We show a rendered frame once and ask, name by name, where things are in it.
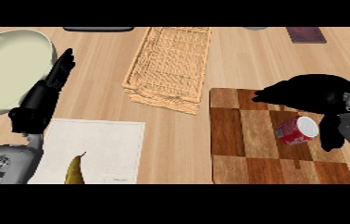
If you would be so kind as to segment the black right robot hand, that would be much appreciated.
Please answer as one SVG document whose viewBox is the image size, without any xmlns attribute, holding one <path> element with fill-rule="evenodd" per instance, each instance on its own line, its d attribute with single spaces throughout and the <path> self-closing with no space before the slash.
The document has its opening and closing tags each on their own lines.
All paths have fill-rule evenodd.
<svg viewBox="0 0 350 224">
<path fill-rule="evenodd" d="M 253 102 L 284 105 L 321 114 L 321 143 L 325 152 L 344 145 L 340 124 L 350 116 L 350 81 L 328 74 L 304 74 L 254 92 Z"/>
</svg>

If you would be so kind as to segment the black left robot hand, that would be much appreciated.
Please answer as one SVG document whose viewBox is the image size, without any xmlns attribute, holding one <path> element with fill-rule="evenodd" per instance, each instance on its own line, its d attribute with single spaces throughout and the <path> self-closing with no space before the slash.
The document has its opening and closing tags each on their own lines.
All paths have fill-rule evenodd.
<svg viewBox="0 0 350 224">
<path fill-rule="evenodd" d="M 9 111 L 12 131 L 15 133 L 40 134 L 45 132 L 74 67 L 73 49 L 68 48 L 55 62 L 48 77 L 37 81 L 21 105 Z"/>
</svg>

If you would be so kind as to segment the red can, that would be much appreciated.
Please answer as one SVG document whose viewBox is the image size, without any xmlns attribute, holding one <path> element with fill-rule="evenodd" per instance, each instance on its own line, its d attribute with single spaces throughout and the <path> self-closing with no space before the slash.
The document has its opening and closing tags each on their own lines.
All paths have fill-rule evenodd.
<svg viewBox="0 0 350 224">
<path fill-rule="evenodd" d="M 319 135 L 319 126 L 306 116 L 297 116 L 276 127 L 276 137 L 287 145 L 312 141 Z"/>
</svg>

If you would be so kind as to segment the checkered wooden cutting board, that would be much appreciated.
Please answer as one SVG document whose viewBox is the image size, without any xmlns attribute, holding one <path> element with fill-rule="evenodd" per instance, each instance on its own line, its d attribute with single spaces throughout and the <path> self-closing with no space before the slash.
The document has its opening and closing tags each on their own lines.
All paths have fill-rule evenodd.
<svg viewBox="0 0 350 224">
<path fill-rule="evenodd" d="M 248 89 L 210 90 L 213 182 L 350 184 L 350 143 L 327 152 L 318 139 L 290 146 L 276 137 L 276 126 L 290 118 L 322 116 L 254 103 L 253 96 Z"/>
</svg>

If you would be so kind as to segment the wicker basket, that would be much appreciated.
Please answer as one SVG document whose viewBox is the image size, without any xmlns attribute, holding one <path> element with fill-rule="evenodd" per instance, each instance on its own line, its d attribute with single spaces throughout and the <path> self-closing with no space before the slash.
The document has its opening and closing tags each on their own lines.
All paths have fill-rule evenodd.
<svg viewBox="0 0 350 224">
<path fill-rule="evenodd" d="M 133 102 L 198 113 L 210 44 L 210 27 L 146 29 L 121 84 Z"/>
</svg>

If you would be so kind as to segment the pale green bowl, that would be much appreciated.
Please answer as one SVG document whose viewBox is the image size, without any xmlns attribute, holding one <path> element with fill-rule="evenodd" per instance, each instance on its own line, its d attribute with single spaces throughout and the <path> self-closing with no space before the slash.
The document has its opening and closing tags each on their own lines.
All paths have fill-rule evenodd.
<svg viewBox="0 0 350 224">
<path fill-rule="evenodd" d="M 18 107 L 58 59 L 53 42 L 36 30 L 0 32 L 0 115 Z"/>
</svg>

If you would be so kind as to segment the dark red flat object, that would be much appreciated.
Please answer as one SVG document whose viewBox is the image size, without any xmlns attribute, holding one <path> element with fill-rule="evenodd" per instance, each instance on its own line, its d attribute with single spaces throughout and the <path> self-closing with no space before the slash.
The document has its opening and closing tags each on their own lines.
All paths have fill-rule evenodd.
<svg viewBox="0 0 350 224">
<path fill-rule="evenodd" d="M 296 44 L 325 44 L 327 40 L 318 27 L 287 27 L 291 42 Z"/>
</svg>

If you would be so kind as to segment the white placemat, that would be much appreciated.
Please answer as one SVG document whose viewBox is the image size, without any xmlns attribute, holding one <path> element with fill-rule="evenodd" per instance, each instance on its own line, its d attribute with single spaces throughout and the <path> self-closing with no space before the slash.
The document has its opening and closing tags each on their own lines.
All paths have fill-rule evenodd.
<svg viewBox="0 0 350 224">
<path fill-rule="evenodd" d="M 55 118 L 46 129 L 45 155 L 30 184 L 62 184 L 81 158 L 86 184 L 138 182 L 143 122 Z"/>
</svg>

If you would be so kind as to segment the yellow-green banana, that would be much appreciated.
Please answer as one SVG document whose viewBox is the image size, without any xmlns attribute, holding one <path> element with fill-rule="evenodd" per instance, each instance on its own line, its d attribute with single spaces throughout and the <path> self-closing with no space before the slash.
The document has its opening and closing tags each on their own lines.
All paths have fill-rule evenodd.
<svg viewBox="0 0 350 224">
<path fill-rule="evenodd" d="M 84 184 L 83 171 L 81 171 L 81 158 L 83 155 L 79 155 L 71 160 L 65 173 L 65 184 Z"/>
</svg>

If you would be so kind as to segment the dark grey flat object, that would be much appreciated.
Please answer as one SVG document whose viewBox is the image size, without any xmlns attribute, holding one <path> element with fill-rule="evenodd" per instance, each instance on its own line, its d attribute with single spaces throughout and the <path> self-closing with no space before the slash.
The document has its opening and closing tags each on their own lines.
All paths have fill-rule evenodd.
<svg viewBox="0 0 350 224">
<path fill-rule="evenodd" d="M 126 32 L 132 31 L 135 27 L 64 27 L 64 29 L 83 32 Z"/>
</svg>

